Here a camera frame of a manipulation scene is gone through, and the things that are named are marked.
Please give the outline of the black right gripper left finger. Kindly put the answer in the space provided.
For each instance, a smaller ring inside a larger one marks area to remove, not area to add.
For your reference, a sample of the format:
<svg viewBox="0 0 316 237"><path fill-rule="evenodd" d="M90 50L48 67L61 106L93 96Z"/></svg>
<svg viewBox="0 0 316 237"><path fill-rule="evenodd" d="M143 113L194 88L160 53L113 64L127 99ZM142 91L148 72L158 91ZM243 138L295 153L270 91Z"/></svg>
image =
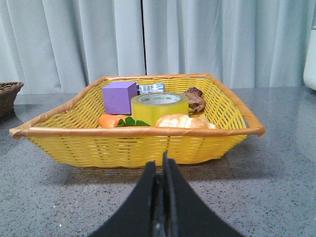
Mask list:
<svg viewBox="0 0 316 237"><path fill-rule="evenodd" d="M149 237L151 202L156 165L148 162L143 174L125 202L92 237Z"/></svg>

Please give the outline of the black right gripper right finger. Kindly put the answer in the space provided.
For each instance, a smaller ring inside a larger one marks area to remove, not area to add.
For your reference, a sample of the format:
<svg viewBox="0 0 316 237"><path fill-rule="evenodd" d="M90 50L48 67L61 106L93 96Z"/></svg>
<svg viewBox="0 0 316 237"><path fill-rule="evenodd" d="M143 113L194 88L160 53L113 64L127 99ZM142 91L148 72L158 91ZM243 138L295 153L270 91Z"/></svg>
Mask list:
<svg viewBox="0 0 316 237"><path fill-rule="evenodd" d="M182 176L174 159L163 153L162 181L168 237L241 237L218 217Z"/></svg>

